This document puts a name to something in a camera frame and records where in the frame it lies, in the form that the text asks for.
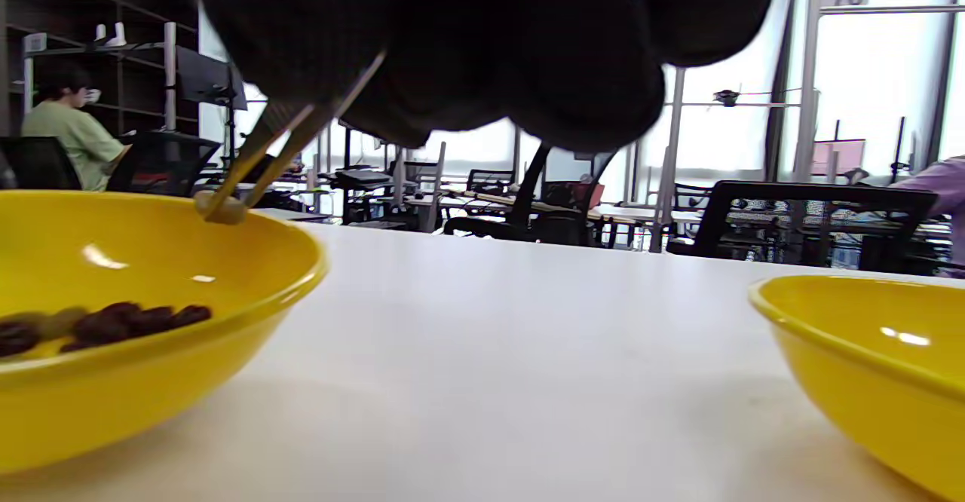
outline white table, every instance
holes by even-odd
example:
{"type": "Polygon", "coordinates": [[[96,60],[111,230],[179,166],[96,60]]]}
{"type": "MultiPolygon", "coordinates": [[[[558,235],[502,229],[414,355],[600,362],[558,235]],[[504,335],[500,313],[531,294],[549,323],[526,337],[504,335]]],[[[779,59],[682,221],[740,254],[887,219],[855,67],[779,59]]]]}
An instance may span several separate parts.
{"type": "Polygon", "coordinates": [[[332,273],[248,368],[0,500],[931,500],[818,414],[745,300],[827,271],[305,228],[332,273]]]}
{"type": "Polygon", "coordinates": [[[261,213],[263,216],[271,216],[275,219],[283,219],[286,221],[299,221],[303,219],[324,219],[326,216],[324,214],[317,213],[306,213],[306,211],[295,211],[295,210],[282,210],[282,209],[252,209],[255,213],[261,213]]]}

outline computer monitor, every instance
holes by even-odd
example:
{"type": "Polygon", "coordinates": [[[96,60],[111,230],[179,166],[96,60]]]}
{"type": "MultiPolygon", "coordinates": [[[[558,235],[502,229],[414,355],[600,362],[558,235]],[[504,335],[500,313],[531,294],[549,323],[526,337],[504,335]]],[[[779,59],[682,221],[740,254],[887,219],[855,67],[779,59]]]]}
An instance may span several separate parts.
{"type": "Polygon", "coordinates": [[[248,109],[244,79],[234,66],[180,46],[176,52],[179,86],[186,100],[231,106],[234,110],[248,109]]]}
{"type": "Polygon", "coordinates": [[[811,162],[812,176],[827,176],[831,152],[838,153],[838,175],[861,167],[865,158],[865,139],[855,140],[817,140],[814,141],[814,159],[811,162]]]}

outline bowl rim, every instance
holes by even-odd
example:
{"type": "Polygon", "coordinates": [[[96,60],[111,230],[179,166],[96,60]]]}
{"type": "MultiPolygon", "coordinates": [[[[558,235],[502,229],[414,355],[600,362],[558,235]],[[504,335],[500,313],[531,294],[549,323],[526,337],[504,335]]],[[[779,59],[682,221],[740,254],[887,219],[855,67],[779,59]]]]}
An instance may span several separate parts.
{"type": "MultiPolygon", "coordinates": [[[[51,191],[29,191],[17,190],[15,193],[21,195],[49,195],[51,191]]],[[[145,195],[134,193],[114,193],[114,192],[90,192],[90,191],[57,191],[59,196],[78,195],[78,196],[110,196],[118,199],[132,200],[141,199],[145,195]]],[[[185,204],[192,203],[191,199],[183,197],[162,197],[152,196],[154,203],[185,204]]],[[[325,246],[313,235],[309,234],[294,222],[279,220],[261,213],[249,211],[246,217],[255,217],[287,230],[294,230],[300,234],[307,245],[311,248],[314,262],[306,269],[303,275],[297,277],[292,283],[279,289],[262,299],[251,302],[237,310],[231,311],[226,316],[215,316],[214,323],[196,323],[193,326],[179,328],[178,330],[154,334],[142,338],[131,338],[130,340],[119,341],[116,344],[103,345],[102,347],[92,347],[90,350],[80,350],[72,354],[56,355],[42,359],[31,359],[24,361],[10,361],[0,363],[0,390],[10,390],[18,387],[28,386],[33,383],[45,381],[58,381],[63,375],[83,375],[86,372],[95,372],[104,367],[120,367],[121,365],[131,364],[140,359],[155,358],[158,355],[144,354],[146,347],[155,348],[158,351],[177,351],[184,347],[206,344],[208,341],[217,340],[228,333],[245,330],[249,326],[262,323],[269,317],[274,316],[290,308],[294,303],[303,299],[311,290],[314,290],[318,283],[328,274],[329,262],[325,246]],[[247,323],[229,323],[228,321],[237,320],[239,317],[248,317],[247,323]]]]}
{"type": "Polygon", "coordinates": [[[965,292],[965,289],[955,288],[955,286],[930,285],[930,283],[902,280],[885,280],[875,277],[865,278],[816,274],[768,278],[753,283],[749,289],[749,298],[752,306],[754,306],[759,313],[763,314],[772,326],[803,338],[805,341],[809,341],[810,344],[815,344],[817,347],[823,348],[823,350],[831,351],[839,357],[844,357],[866,367],[876,369],[876,371],[882,372],[882,374],[895,376],[895,378],[900,379],[900,381],[905,381],[914,386],[947,396],[948,398],[965,402],[965,383],[950,381],[950,379],[938,374],[938,372],[933,371],[933,369],[917,366],[907,361],[889,357],[889,355],[886,354],[880,354],[877,351],[869,350],[865,345],[856,344],[854,341],[849,341],[846,338],[841,338],[820,330],[810,323],[807,323],[807,321],[800,320],[798,317],[789,316],[789,314],[779,306],[769,302],[769,300],[765,299],[762,295],[763,289],[768,286],[782,282],[807,280],[848,280],[866,283],[866,285],[878,283],[878,285],[951,289],[958,290],[958,292],[965,292]]]}

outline green shirt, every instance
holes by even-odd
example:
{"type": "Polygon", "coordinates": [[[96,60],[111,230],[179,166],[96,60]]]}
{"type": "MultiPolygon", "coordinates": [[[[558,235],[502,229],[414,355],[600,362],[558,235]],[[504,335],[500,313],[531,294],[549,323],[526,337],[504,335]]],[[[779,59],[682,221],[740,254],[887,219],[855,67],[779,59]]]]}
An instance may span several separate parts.
{"type": "Polygon", "coordinates": [[[27,114],[20,135],[58,138],[77,171],[81,187],[87,191],[106,188],[106,170],[124,150],[124,145],[93,116],[52,101],[38,104],[27,114]]]}

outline black chair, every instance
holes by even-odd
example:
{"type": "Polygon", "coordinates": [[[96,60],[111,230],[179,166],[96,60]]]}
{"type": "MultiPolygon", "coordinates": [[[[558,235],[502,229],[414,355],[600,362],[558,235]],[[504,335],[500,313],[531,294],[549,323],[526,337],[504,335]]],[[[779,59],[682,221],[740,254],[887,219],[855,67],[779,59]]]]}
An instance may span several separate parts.
{"type": "Polygon", "coordinates": [[[530,215],[533,211],[533,196],[540,183],[540,175],[546,166],[549,155],[548,144],[541,144],[530,162],[530,168],[523,177],[523,182],[516,193],[513,209],[506,214],[506,221],[489,221],[475,217],[454,217],[446,221],[443,226],[444,234],[454,234],[456,231],[470,233],[477,237],[493,237],[498,240],[534,241],[537,238],[530,233],[530,215]]]}
{"type": "MultiPolygon", "coordinates": [[[[513,171],[486,171],[482,169],[472,169],[466,179],[466,191],[485,193],[486,195],[497,195],[500,197],[509,195],[510,186],[513,185],[513,171]]],[[[480,209],[469,204],[463,209],[471,217],[498,217],[503,219],[504,213],[500,210],[480,209]]],[[[447,218],[449,209],[445,209],[447,218]]]]}
{"type": "Polygon", "coordinates": [[[107,182],[108,191],[190,197],[218,142],[171,131],[139,132],[107,182]]]}
{"type": "Polygon", "coordinates": [[[673,185],[673,210],[705,210],[707,208],[707,203],[710,201],[710,192],[713,191],[713,189],[713,187],[675,183],[673,185]]]}
{"type": "Polygon", "coordinates": [[[0,138],[19,189],[81,189],[70,158],[54,137],[0,138]]]}
{"type": "Polygon", "coordinates": [[[783,265],[900,272],[926,191],[810,183],[718,182],[694,243],[666,251],[783,265]]]}
{"type": "Polygon", "coordinates": [[[466,191],[489,195],[506,195],[513,185],[513,171],[485,171],[472,169],[466,179],[466,191]]]}
{"type": "MultiPolygon", "coordinates": [[[[707,208],[710,201],[710,192],[713,187],[703,187],[699,185],[686,185],[686,183],[675,183],[673,185],[673,211],[703,211],[707,208]]],[[[672,237],[693,237],[696,234],[699,223],[683,223],[671,225],[672,237]]]]}
{"type": "MultiPolygon", "coordinates": [[[[539,213],[532,223],[537,240],[551,244],[574,246],[597,246],[602,243],[604,219],[590,223],[593,194],[603,173],[617,152],[603,152],[590,159],[590,182],[544,182],[542,202],[570,210],[539,213]]],[[[610,245],[616,238],[616,228],[611,228],[610,245]]]]}

